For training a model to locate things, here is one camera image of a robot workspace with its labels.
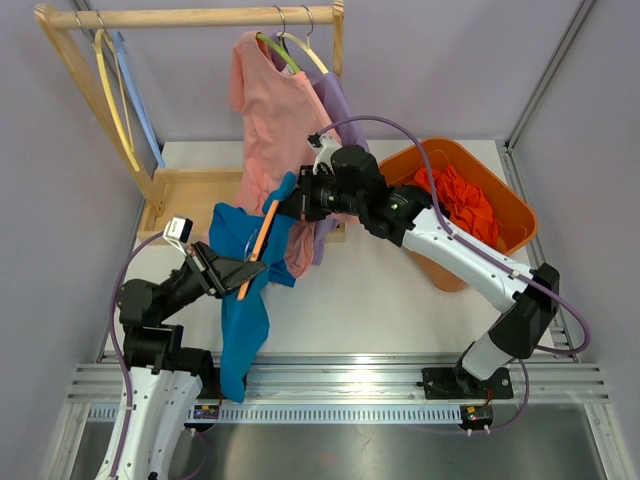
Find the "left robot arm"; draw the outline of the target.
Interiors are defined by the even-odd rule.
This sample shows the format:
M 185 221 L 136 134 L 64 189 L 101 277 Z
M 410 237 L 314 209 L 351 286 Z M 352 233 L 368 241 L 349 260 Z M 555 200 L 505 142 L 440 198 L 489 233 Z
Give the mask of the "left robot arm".
M 197 241 L 161 283 L 130 279 L 112 296 L 124 340 L 116 355 L 123 386 L 99 479 L 165 479 L 188 414 L 220 374 L 209 351 L 182 346 L 167 319 L 202 296 L 223 299 L 266 267 L 222 256 Z

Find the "aluminium frame rail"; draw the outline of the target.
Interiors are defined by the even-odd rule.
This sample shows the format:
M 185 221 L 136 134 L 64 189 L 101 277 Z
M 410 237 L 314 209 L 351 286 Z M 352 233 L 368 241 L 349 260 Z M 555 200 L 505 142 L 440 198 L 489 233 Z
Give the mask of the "aluminium frame rail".
M 183 421 L 190 426 L 452 425 L 461 420 L 462 407 L 474 401 L 433 392 L 432 374 L 449 369 L 451 360 L 449 355 L 262 356 L 249 370 L 244 402 L 202 396 L 186 409 Z M 122 385 L 113 356 L 77 367 L 44 478 L 70 478 L 86 424 L 116 419 Z M 580 404 L 607 477 L 633 475 L 595 363 L 544 355 L 511 360 L 478 400 L 520 410 Z

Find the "cream hanger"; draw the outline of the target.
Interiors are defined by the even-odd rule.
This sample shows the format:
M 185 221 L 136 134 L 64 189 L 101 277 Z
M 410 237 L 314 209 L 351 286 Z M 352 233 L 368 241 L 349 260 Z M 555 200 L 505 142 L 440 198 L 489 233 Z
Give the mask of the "cream hanger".
M 278 11 L 281 19 L 281 23 L 282 23 L 282 30 L 276 34 L 280 47 L 286 53 L 289 53 L 286 40 L 293 41 L 315 64 L 315 66 L 317 67 L 317 69 L 321 74 L 323 75 L 328 74 L 329 73 L 328 67 L 322 61 L 320 56 L 313 50 L 311 45 L 311 35 L 313 34 L 314 28 L 315 28 L 314 17 L 311 10 L 307 6 L 301 5 L 301 8 L 303 8 L 307 14 L 309 24 L 310 24 L 310 30 L 306 34 L 305 40 L 301 40 L 300 38 L 286 31 L 287 23 L 286 23 L 286 17 L 284 15 L 284 11 L 277 5 L 275 5 L 274 8 Z

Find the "orange plastic basket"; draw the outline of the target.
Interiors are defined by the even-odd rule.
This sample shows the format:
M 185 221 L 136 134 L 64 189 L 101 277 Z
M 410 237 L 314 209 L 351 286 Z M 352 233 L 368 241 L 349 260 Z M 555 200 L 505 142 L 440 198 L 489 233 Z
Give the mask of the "orange plastic basket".
M 491 204 L 499 227 L 498 250 L 510 256 L 529 243 L 537 231 L 534 211 L 521 200 L 498 176 L 484 166 L 474 155 L 454 140 L 432 138 L 421 142 L 433 170 L 453 166 L 467 181 L 480 187 Z M 408 147 L 380 164 L 387 184 L 414 185 L 431 193 L 424 160 L 417 147 Z M 443 207 L 443 214 L 450 218 Z M 467 285 L 458 277 L 417 253 L 405 250 L 427 278 L 440 290 L 458 292 Z

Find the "orange t shirt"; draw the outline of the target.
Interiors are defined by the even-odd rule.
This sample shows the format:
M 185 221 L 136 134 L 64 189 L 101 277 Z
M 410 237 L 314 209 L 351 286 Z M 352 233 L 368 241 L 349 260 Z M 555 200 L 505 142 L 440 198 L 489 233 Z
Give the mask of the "orange t shirt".
M 437 198 L 451 221 L 486 245 L 498 247 L 499 227 L 484 191 L 467 181 L 453 166 L 432 171 Z

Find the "orange tan hanger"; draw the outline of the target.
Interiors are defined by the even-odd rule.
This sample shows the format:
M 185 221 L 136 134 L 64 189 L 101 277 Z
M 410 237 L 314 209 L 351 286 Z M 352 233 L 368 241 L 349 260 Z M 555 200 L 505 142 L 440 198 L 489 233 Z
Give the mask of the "orange tan hanger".
M 274 262 L 280 256 L 283 244 L 283 232 L 280 225 L 280 218 L 276 213 L 278 200 L 272 200 L 263 218 L 262 225 L 258 231 L 249 261 L 260 261 L 265 264 L 265 271 L 253 281 L 247 282 L 240 287 L 237 300 L 244 304 L 253 302 L 268 283 L 269 273 Z

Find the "blue t shirt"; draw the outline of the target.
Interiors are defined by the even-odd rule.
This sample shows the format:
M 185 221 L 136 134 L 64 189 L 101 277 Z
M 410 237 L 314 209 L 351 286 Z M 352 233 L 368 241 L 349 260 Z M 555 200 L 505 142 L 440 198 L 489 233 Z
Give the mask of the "blue t shirt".
M 240 207 L 218 203 L 213 209 L 209 228 L 209 246 L 225 257 L 251 263 L 251 251 L 260 248 L 257 261 L 264 270 L 221 300 L 222 353 L 220 389 L 233 402 L 245 399 L 244 377 L 269 334 L 269 317 L 262 291 L 270 281 L 292 287 L 295 279 L 285 264 L 289 233 L 295 220 L 270 209 L 288 198 L 296 186 L 296 175 L 285 174 L 262 207 L 260 216 L 250 215 Z

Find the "purple t shirt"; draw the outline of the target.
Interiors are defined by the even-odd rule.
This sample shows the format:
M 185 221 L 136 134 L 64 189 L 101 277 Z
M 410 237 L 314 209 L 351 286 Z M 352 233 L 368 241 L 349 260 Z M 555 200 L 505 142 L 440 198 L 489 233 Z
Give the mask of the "purple t shirt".
M 282 32 L 282 38 L 278 34 L 272 36 L 274 41 L 285 44 L 286 40 L 296 44 L 315 65 L 315 69 L 307 72 L 307 78 L 320 101 L 324 106 L 330 120 L 337 122 L 352 116 L 350 104 L 345 96 L 338 76 L 331 72 L 320 57 L 306 43 L 291 33 Z M 347 123 L 337 128 L 337 133 L 343 145 L 359 145 L 366 151 L 369 150 L 366 138 L 359 124 Z M 324 244 L 330 232 L 336 230 L 340 221 L 335 217 L 328 217 L 317 222 L 314 236 L 313 265 L 320 265 L 324 255 Z

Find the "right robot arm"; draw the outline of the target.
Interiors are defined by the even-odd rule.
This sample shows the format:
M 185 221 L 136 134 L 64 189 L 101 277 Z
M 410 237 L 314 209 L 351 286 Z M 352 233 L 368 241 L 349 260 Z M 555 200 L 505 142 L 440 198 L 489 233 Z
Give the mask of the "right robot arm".
M 321 147 L 300 168 L 281 215 L 318 222 L 331 214 L 355 217 L 373 236 L 417 253 L 479 291 L 499 312 L 486 333 L 452 367 L 426 367 L 428 399 L 513 398 L 507 364 L 529 358 L 559 307 L 559 272 L 502 256 L 440 217 L 432 197 L 413 185 L 389 186 L 373 155 L 360 146 Z

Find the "yellow hanger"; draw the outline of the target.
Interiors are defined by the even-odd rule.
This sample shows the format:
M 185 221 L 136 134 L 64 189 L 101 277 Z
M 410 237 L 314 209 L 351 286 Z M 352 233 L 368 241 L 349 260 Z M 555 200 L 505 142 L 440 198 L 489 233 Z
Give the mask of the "yellow hanger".
M 119 61 L 116 58 L 115 42 L 109 32 L 103 27 L 94 34 L 93 49 L 98 67 L 100 82 L 107 102 L 109 113 L 114 124 L 117 138 L 125 153 L 125 158 L 133 169 L 134 173 L 141 171 L 141 166 L 137 160 L 135 143 L 131 128 L 130 115 L 127 107 L 125 86 Z M 115 79 L 117 80 L 118 93 L 120 95 L 121 109 L 118 108 L 114 89 L 111 86 L 109 73 L 107 72 L 106 51 L 114 60 Z

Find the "pink t shirt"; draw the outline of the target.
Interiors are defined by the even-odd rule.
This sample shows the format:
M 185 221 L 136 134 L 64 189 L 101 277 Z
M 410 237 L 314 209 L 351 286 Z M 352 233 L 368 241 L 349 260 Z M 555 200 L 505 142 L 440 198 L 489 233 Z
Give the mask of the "pink t shirt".
M 234 203 L 261 215 L 267 196 L 288 172 L 314 163 L 309 135 L 333 123 L 305 71 L 293 74 L 257 32 L 232 51 L 229 103 L 244 126 L 244 172 Z

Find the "green hanger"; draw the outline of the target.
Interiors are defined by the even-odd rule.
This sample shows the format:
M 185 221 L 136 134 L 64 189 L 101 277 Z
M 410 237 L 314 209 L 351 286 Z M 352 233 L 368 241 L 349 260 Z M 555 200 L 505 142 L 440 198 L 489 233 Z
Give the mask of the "green hanger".
M 285 64 L 289 66 L 293 74 L 302 72 L 301 68 L 289 55 L 288 49 L 286 47 L 286 43 L 284 42 L 281 36 L 278 37 L 278 41 L 274 41 L 270 37 L 266 36 L 264 33 L 257 32 L 255 37 L 258 40 L 262 41 L 264 44 L 266 44 L 276 55 L 278 55 L 285 62 Z

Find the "light blue hanger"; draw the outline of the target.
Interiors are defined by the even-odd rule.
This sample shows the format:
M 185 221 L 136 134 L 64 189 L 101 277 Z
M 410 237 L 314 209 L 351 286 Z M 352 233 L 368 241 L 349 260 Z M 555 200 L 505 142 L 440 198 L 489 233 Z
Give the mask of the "light blue hanger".
M 103 25 L 103 27 L 107 30 L 99 12 L 96 13 L 96 16 L 100 24 L 100 29 L 102 28 L 102 25 Z M 162 156 L 160 144 L 153 130 L 153 126 L 152 126 L 150 117 L 147 113 L 143 98 L 137 88 L 137 84 L 134 80 L 134 77 L 131 71 L 129 70 L 129 66 L 127 63 L 127 51 L 124 45 L 124 37 L 120 32 L 116 32 L 114 35 L 111 35 L 111 36 L 115 42 L 116 58 L 119 61 L 120 69 L 123 76 L 126 99 L 127 99 L 127 107 L 128 107 L 128 104 L 131 104 L 133 106 L 134 113 L 140 123 L 143 134 L 147 141 L 147 144 L 150 147 L 150 150 L 153 154 L 154 160 L 156 162 L 156 166 L 160 168 L 165 168 L 166 162 Z

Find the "wooden clothes rack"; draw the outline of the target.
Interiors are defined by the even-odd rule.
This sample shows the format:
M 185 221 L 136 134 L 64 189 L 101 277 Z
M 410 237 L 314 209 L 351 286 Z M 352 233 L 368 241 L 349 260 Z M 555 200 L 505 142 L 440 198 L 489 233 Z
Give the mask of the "wooden clothes rack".
M 343 71 L 344 3 L 311 6 L 315 25 L 333 28 L 333 70 Z M 301 7 L 282 9 L 290 25 L 309 23 Z M 219 201 L 228 202 L 236 193 L 242 171 L 238 168 L 162 168 L 150 174 L 138 159 L 142 170 L 134 173 L 116 135 L 113 121 L 102 90 L 100 78 L 92 72 L 70 32 L 100 27 L 98 11 L 58 11 L 50 4 L 35 7 L 36 21 L 67 68 L 87 105 L 122 159 L 144 198 L 144 208 L 138 223 L 136 238 L 140 241 L 161 231 L 176 214 L 195 222 L 197 237 L 207 233 L 212 207 Z M 100 13 L 107 30 L 179 27 L 250 27 L 279 23 L 274 7 L 190 8 L 155 10 L 120 10 Z

